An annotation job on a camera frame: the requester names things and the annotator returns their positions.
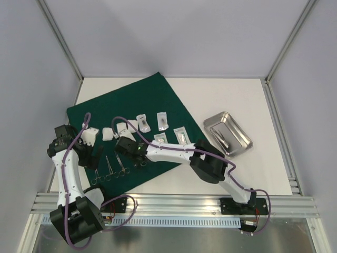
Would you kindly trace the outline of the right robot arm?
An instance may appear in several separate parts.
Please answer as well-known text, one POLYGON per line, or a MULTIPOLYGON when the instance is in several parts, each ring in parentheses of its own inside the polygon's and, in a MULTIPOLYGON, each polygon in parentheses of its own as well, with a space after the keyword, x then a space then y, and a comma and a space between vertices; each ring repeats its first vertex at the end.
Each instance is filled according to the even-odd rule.
POLYGON ((187 164, 203 181, 219 184, 227 191, 235 207, 242 213, 250 213, 256 208, 256 194, 252 189, 246 189, 231 178, 228 166, 233 163, 214 146, 204 140, 192 144, 169 144, 153 140, 141 142, 127 137, 120 137, 115 145, 115 151, 139 165, 145 162, 170 162, 187 164))

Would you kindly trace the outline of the steel hemostat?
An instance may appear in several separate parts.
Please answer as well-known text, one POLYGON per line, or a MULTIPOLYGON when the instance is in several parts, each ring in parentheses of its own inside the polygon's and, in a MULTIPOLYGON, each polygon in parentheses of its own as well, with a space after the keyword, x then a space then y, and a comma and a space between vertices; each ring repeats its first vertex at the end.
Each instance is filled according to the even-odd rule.
POLYGON ((95 177, 94 179, 91 180, 92 185, 97 185, 98 183, 102 183, 105 181, 105 177, 100 176, 98 169, 95 169, 94 172, 95 172, 95 177))
POLYGON ((108 156, 105 156, 105 157, 106 157, 106 162, 107 162, 107 167, 108 167, 108 174, 105 176, 105 180, 110 181, 115 176, 115 173, 111 167, 108 156))

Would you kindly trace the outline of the steel tweezers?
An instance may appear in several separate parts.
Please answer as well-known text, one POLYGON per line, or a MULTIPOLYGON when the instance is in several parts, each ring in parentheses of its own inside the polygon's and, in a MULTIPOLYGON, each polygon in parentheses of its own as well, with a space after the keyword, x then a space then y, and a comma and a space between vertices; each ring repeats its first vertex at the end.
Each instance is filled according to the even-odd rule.
POLYGON ((225 140, 221 132, 217 132, 221 145, 227 150, 229 148, 229 143, 225 140))
POLYGON ((210 131, 212 132, 212 134, 216 138, 219 145, 221 145, 223 148, 226 148, 226 149, 229 148, 229 144, 226 142, 226 140, 225 140, 225 138, 224 138, 224 136, 221 132, 219 132, 217 129, 214 129, 214 128, 210 128, 210 131))

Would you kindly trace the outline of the stainless steel tray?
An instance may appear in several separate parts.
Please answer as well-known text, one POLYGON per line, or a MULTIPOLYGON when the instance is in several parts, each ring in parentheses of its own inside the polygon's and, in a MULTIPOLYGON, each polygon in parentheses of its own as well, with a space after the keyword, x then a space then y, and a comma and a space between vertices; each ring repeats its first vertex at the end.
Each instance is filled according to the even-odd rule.
POLYGON ((223 111, 205 119, 203 126, 206 133, 229 159, 242 155, 253 147, 253 141, 228 112, 223 111), (217 129, 223 134, 225 140, 229 143, 227 150, 219 145, 210 128, 217 129))

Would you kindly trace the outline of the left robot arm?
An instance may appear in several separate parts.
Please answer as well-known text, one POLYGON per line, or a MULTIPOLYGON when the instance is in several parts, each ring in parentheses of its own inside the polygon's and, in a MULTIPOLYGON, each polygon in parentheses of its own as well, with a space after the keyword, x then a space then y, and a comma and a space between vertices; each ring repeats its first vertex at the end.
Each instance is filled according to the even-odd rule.
POLYGON ((109 196, 100 187, 84 190, 81 185, 79 167, 97 169, 103 146, 93 154, 99 129, 89 127, 76 139, 73 126, 55 128, 56 138, 47 149, 53 160, 58 177, 57 208, 50 213, 54 227, 66 242, 76 244, 105 228, 101 211, 110 206, 109 196))

